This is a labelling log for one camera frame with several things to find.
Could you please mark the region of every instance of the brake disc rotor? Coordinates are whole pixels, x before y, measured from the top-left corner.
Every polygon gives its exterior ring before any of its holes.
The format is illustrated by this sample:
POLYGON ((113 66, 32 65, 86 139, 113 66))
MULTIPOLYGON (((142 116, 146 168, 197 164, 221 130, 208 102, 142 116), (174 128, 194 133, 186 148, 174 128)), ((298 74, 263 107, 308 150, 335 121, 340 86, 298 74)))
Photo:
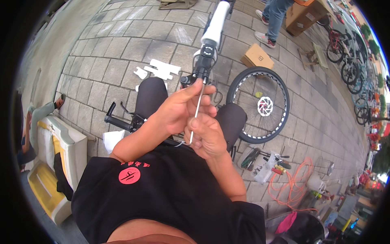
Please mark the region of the brake disc rotor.
POLYGON ((269 97, 264 96, 260 98, 260 100, 257 102, 257 111, 261 116, 270 115, 272 110, 273 110, 273 102, 269 97))

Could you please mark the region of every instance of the person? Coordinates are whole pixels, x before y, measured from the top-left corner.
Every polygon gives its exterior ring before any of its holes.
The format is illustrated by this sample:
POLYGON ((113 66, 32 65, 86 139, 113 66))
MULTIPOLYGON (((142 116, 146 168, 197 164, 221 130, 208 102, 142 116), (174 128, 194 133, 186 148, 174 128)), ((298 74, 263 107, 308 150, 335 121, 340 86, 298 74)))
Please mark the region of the person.
POLYGON ((22 148, 18 151, 16 156, 18 165, 21 170, 24 169, 26 163, 33 161, 38 155, 38 121, 52 113, 54 109, 60 109, 64 103, 65 95, 61 95, 56 102, 49 102, 48 104, 34 108, 28 107, 26 114, 26 123, 22 134, 22 148))
POLYGON ((160 78, 139 86, 135 113, 147 121, 119 141, 109 158, 92 157, 72 198, 72 214, 91 243, 265 243, 263 209, 229 151, 245 125, 234 103, 217 112, 202 79, 168 97, 160 78), (184 132, 190 147, 161 144, 184 132))
POLYGON ((268 0, 263 12, 258 9, 256 10, 256 15, 268 26, 268 31, 265 34, 255 31, 256 39, 269 48, 275 48, 276 39, 278 38, 279 30, 282 26, 287 9, 291 7, 294 2, 299 5, 308 6, 313 1, 314 0, 268 0))

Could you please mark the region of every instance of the bicycle tire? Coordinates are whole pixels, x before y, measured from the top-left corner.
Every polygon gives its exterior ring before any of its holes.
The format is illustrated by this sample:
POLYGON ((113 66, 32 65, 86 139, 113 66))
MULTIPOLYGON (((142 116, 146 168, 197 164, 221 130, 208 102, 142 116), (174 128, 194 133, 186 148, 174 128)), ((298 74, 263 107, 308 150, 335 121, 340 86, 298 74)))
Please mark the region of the bicycle tire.
POLYGON ((271 69, 268 69, 266 67, 255 66, 255 67, 251 67, 251 68, 248 68, 248 69, 242 71, 233 80, 232 84, 229 87, 227 96, 226 96, 226 104, 234 102, 236 92, 238 91, 242 82, 244 82, 248 77, 251 77, 252 75, 256 75, 256 76, 265 75, 265 76, 268 76, 270 79, 276 81, 278 87, 280 87, 281 92, 285 96, 284 97, 284 109, 283 109, 283 113, 285 114, 284 118, 278 124, 278 127, 275 128, 270 134, 267 134, 267 136, 263 136, 263 137, 255 137, 255 136, 251 136, 250 134, 246 133, 244 131, 244 128, 240 132, 239 137, 243 141, 246 141, 246 142, 252 143, 252 144, 261 144, 261 143, 265 143, 265 142, 270 141, 273 138, 275 138, 280 133, 280 131, 284 128, 284 126, 287 122, 287 119, 288 119, 289 112, 290 112, 290 97, 289 97, 288 90, 287 90, 285 83, 283 82, 283 80, 280 78, 280 76, 277 73, 275 73, 274 71, 272 71, 271 69))
POLYGON ((344 63, 341 67, 341 78, 342 80, 344 81, 345 84, 347 85, 352 85, 352 84, 355 84, 358 76, 359 76, 359 67, 356 63, 352 63, 352 65, 354 66, 355 70, 356 70, 356 74, 355 74, 355 78, 353 78, 352 80, 349 80, 349 77, 348 79, 344 76, 344 72, 343 70, 345 69, 345 66, 346 66, 347 63, 344 63))
POLYGON ((330 49, 333 49, 333 48, 332 48, 332 43, 329 43, 328 47, 326 48, 326 56, 328 57, 329 61, 332 62, 332 63, 338 63, 340 60, 342 60, 342 59, 344 58, 344 55, 345 55, 345 53, 344 53, 344 51, 343 51, 343 48, 342 48, 342 46, 341 46, 340 43, 337 43, 337 47, 336 47, 336 48, 337 48, 337 49, 340 51, 340 53, 341 53, 340 58, 337 59, 337 60, 334 60, 334 59, 332 59, 332 58, 329 56, 329 52, 331 52, 330 49))

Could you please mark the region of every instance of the leg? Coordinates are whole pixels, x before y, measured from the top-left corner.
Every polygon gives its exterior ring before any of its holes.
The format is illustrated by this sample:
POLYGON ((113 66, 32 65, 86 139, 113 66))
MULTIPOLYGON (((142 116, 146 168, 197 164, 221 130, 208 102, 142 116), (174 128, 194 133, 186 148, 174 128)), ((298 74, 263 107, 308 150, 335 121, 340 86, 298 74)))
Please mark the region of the leg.
POLYGON ((275 42, 278 38, 280 27, 282 26, 284 15, 291 7, 294 0, 273 0, 269 5, 269 26, 268 38, 275 42))
POLYGON ((168 92, 161 78, 146 78, 138 89, 135 113, 147 119, 157 111, 167 97, 168 92))
POLYGON ((235 103, 228 103, 222 106, 215 116, 222 128, 223 136, 227 143, 227 151, 231 151, 238 139, 238 135, 244 128, 246 113, 235 103))
POLYGON ((38 121, 46 117, 48 114, 54 111, 54 102, 49 102, 48 104, 37 108, 33 111, 31 117, 31 129, 30 129, 30 143, 34 148, 35 154, 38 155, 38 121))

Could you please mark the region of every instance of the hand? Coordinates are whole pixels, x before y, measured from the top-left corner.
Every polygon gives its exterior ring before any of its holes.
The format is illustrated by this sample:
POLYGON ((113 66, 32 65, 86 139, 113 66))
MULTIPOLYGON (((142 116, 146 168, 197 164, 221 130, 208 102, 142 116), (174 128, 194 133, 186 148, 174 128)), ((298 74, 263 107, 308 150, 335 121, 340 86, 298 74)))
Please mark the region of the hand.
MULTIPOLYGON (((161 104, 154 116, 165 126, 168 133, 172 135, 184 131, 187 119, 195 115, 202 86, 203 80, 198 78, 193 85, 176 91, 161 104)), ((216 88, 213 85, 207 85, 204 88, 199 112, 208 114, 211 117, 216 116, 217 110, 211 105, 210 97, 208 96, 208 94, 213 94, 215 91, 216 88)))
POLYGON ((190 142, 191 131, 194 132, 194 136, 190 147, 201 158, 218 159, 228 153, 221 126, 216 119, 203 113, 199 113, 198 118, 188 119, 184 128, 184 139, 187 144, 190 142))

